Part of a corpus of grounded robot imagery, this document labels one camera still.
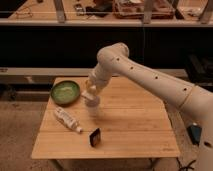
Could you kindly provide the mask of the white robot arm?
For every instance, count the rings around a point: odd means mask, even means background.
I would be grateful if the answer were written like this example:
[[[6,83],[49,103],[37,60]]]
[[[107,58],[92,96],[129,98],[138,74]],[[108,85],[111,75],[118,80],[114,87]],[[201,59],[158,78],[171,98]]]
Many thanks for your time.
[[[100,49],[97,65],[89,74],[86,104],[100,103],[98,93],[107,86],[114,73],[126,76],[202,125],[199,153],[194,171],[213,171],[213,93],[193,83],[170,76],[128,58],[129,49],[116,43]]]

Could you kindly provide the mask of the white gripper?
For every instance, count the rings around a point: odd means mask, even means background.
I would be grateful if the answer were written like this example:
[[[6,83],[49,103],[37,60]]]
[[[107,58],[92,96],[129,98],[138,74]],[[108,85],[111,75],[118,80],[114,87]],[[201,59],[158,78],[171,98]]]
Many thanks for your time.
[[[99,94],[109,83],[112,73],[101,65],[96,65],[89,73],[86,90],[93,95]]]

